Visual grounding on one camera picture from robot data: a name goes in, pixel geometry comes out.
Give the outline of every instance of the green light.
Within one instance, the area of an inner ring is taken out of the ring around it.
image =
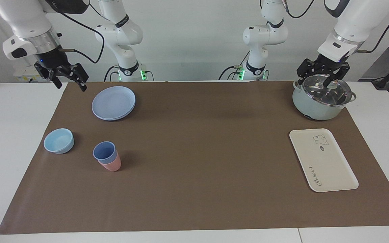
[[[147,79],[147,75],[145,74],[145,72],[142,69],[140,70],[140,75],[142,77],[142,80]]]
[[[244,79],[245,70],[243,69],[242,72],[239,73],[238,79],[243,80]]]

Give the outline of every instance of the brown tablecloth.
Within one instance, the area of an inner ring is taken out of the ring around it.
[[[136,107],[100,120],[91,102],[115,85]],[[292,92],[290,82],[69,83],[45,135],[68,128],[75,145],[57,155],[40,144],[0,234],[389,225],[389,182],[348,111],[308,120]],[[289,132],[316,128],[334,134],[358,189],[309,188]],[[105,140],[117,172],[92,156]]]

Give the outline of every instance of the pot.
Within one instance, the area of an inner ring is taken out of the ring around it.
[[[293,82],[293,104],[305,117],[330,120],[336,117],[347,103],[357,99],[357,95],[344,81],[335,80],[325,88],[323,82],[327,77],[316,74],[306,78],[302,85],[298,85],[298,81]]]

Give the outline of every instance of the table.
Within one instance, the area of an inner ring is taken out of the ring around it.
[[[358,99],[347,107],[389,180],[389,94],[371,83],[349,83]],[[33,157],[66,84],[0,83],[0,223]],[[0,242],[385,242],[389,226],[64,233],[0,236]]]

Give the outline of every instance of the white cutting board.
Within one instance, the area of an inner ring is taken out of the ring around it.
[[[313,191],[358,188],[358,180],[329,130],[294,130],[289,137]]]

